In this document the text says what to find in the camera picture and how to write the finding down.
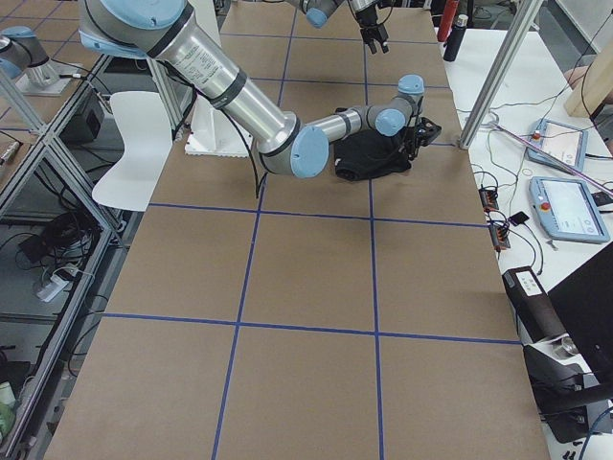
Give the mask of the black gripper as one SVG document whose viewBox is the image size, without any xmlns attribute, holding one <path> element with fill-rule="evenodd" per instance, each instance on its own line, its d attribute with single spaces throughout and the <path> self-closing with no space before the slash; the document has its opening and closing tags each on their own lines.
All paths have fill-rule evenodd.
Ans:
<svg viewBox="0 0 613 460">
<path fill-rule="evenodd" d="M 404 130 L 401 150 L 404 153 L 417 153 L 420 148 L 420 126 L 408 126 Z"/>
<path fill-rule="evenodd" d="M 368 7 L 356 12 L 356 21 L 361 28 L 363 42 L 372 54 L 377 53 L 377 45 L 383 53 L 389 52 L 388 33 L 383 24 L 378 24 L 377 7 Z"/>
</svg>

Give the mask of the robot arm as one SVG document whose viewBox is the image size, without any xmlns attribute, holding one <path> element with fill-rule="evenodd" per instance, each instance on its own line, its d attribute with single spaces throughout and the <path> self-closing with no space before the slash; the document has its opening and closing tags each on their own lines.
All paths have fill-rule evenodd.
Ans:
<svg viewBox="0 0 613 460">
<path fill-rule="evenodd" d="M 389 36 L 384 25 L 385 20 L 379 21 L 377 11 L 387 7 L 391 9 L 390 3 L 375 0 L 289 0 L 288 4 L 302 12 L 307 21 L 316 29 L 323 28 L 334 13 L 347 4 L 359 27 L 362 41 L 368 46 L 371 53 L 377 52 L 376 44 L 380 45 L 384 54 L 389 52 Z"/>
<path fill-rule="evenodd" d="M 102 54 L 152 58 L 168 65 L 216 110 L 255 140 L 269 173 L 311 178 L 327 165 L 330 143 L 374 129 L 392 137 L 420 120 L 423 79 L 406 75 L 386 104 L 353 106 L 303 124 L 277 107 L 222 50 L 188 1 L 81 1 L 84 47 Z"/>
</svg>

